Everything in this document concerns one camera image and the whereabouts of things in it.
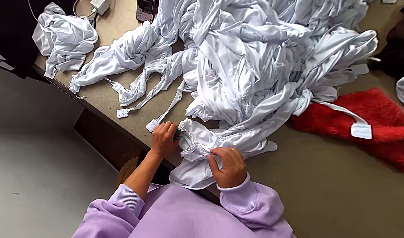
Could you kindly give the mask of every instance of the woman's right hand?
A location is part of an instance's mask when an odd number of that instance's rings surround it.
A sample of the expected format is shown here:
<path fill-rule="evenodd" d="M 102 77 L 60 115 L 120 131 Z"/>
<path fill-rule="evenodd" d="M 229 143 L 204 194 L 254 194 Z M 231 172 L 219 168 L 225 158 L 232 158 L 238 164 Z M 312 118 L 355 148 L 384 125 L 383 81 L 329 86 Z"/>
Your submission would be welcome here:
<path fill-rule="evenodd" d="M 223 168 L 218 169 L 218 164 L 212 155 L 207 155 L 212 175 L 220 188 L 232 188 L 241 185 L 246 179 L 246 163 L 236 148 L 211 149 L 211 153 L 218 155 L 223 162 Z"/>
<path fill-rule="evenodd" d="M 180 139 L 174 139 L 178 124 L 163 122 L 155 127 L 152 132 L 152 153 L 158 155 L 161 160 L 173 152 Z"/>

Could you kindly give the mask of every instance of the red fur fabric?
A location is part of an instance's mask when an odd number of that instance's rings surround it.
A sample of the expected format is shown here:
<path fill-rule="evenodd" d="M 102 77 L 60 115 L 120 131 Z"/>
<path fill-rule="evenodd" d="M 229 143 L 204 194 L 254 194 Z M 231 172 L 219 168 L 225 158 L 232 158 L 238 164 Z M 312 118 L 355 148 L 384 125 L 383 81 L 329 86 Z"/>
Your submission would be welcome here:
<path fill-rule="evenodd" d="M 404 171 L 404 112 L 378 89 L 343 95 L 333 102 L 371 125 L 371 140 L 351 136 L 351 116 L 313 103 L 300 116 L 291 116 L 299 131 L 333 136 L 362 145 L 369 153 Z"/>

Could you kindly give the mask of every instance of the wooden stool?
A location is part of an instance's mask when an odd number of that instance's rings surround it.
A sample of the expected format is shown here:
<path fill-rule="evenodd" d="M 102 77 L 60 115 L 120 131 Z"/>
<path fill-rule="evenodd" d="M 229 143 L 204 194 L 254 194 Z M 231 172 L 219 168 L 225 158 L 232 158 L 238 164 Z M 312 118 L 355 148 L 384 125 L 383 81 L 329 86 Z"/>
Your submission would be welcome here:
<path fill-rule="evenodd" d="M 121 168 L 120 172 L 118 173 L 117 182 L 115 183 L 115 188 L 118 188 L 120 184 L 122 184 L 128 176 L 136 169 L 137 160 L 139 157 L 133 158 L 129 160 L 125 165 Z"/>

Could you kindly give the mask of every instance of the ribbed cuff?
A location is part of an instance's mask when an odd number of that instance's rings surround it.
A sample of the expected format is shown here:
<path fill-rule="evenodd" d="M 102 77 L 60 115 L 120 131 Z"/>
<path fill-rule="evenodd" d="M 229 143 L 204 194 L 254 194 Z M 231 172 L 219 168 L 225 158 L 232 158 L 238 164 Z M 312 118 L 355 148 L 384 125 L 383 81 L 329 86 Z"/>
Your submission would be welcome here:
<path fill-rule="evenodd" d="M 145 205 L 142 198 L 124 184 L 120 184 L 114 194 L 109 198 L 108 202 L 123 202 L 127 204 L 135 216 L 139 216 L 143 205 Z"/>
<path fill-rule="evenodd" d="M 221 204 L 224 203 L 224 205 L 236 207 L 240 210 L 250 210 L 255 205 L 258 197 L 258 190 L 250 181 L 248 172 L 245 181 L 241 185 L 232 188 L 220 188 L 217 184 L 217 188 L 221 191 Z"/>

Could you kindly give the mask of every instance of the power adapter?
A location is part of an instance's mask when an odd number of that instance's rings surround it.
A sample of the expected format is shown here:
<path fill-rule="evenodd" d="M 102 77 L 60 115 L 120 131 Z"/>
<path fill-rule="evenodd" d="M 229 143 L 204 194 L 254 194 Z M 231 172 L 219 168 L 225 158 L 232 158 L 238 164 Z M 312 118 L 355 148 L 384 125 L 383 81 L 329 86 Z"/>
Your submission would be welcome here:
<path fill-rule="evenodd" d="M 96 9 L 96 12 L 99 13 L 99 15 L 103 15 L 109 8 L 108 0 L 92 0 L 90 1 L 90 4 L 92 4 L 93 8 Z"/>

